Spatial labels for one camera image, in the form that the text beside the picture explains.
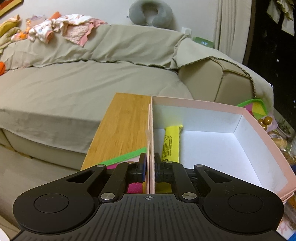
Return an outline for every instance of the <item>curtain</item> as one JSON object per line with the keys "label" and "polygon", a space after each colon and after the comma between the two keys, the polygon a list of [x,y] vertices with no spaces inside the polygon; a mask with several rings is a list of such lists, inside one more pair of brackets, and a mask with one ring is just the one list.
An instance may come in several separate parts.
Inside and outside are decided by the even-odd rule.
{"label": "curtain", "polygon": [[246,50],[252,0],[218,0],[215,49],[242,63]]}

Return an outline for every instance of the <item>gray neck pillow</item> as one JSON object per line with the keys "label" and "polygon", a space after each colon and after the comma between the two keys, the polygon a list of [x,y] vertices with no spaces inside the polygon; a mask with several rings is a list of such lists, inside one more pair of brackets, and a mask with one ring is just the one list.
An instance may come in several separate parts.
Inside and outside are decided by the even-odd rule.
{"label": "gray neck pillow", "polygon": [[145,7],[153,7],[158,11],[158,14],[152,21],[154,27],[167,28],[170,25],[173,19],[172,9],[160,0],[138,0],[134,2],[129,9],[129,17],[134,24],[148,25],[143,12],[143,8]]}

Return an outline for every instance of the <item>yellow package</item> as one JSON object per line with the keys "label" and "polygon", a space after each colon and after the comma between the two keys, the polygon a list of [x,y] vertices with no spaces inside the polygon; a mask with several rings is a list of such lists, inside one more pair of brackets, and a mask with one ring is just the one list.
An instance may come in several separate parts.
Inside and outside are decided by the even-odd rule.
{"label": "yellow package", "polygon": [[[165,129],[165,137],[163,141],[163,152],[161,160],[179,162],[179,144],[180,144],[180,126],[169,126]],[[172,188],[169,183],[156,183],[155,193],[171,193]]]}
{"label": "yellow package", "polygon": [[163,153],[161,160],[179,162],[179,144],[180,144],[180,126],[169,126],[165,129],[165,137],[163,141]]}

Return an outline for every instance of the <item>cardboard box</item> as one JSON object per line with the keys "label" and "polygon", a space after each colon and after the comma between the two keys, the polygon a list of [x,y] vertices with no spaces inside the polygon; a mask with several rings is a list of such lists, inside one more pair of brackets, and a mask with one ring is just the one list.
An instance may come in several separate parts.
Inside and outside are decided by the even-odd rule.
{"label": "cardboard box", "polygon": [[155,192],[154,153],[162,153],[164,128],[183,125],[180,163],[203,164],[266,188],[282,201],[296,190],[296,176],[275,143],[241,107],[152,96],[148,119],[148,193]]}

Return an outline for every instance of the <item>wooden table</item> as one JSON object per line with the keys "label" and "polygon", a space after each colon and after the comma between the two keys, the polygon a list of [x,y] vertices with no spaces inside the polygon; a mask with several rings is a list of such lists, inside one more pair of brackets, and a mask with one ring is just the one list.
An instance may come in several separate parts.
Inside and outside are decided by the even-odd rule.
{"label": "wooden table", "polygon": [[116,93],[81,170],[147,146],[150,96]]}

